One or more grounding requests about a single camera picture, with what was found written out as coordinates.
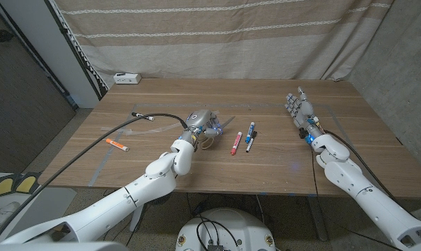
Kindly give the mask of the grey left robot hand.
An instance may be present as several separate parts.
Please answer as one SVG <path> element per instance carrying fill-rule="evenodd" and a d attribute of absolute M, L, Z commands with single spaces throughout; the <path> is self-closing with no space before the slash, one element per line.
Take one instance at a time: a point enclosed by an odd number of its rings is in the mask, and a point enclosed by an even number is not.
<path fill-rule="evenodd" d="M 194 136 L 214 138 L 223 133 L 216 113 L 208 109 L 201 109 L 191 113 L 185 123 L 187 129 Z"/>

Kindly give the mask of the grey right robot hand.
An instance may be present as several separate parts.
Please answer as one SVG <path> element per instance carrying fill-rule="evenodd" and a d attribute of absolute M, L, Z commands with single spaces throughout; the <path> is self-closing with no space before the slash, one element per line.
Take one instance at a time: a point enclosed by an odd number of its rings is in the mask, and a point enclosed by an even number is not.
<path fill-rule="evenodd" d="M 298 87 L 298 94 L 299 98 L 289 93 L 286 97 L 285 107 L 299 130 L 299 137 L 311 143 L 324 132 L 314 113 L 313 106 L 301 86 Z"/>

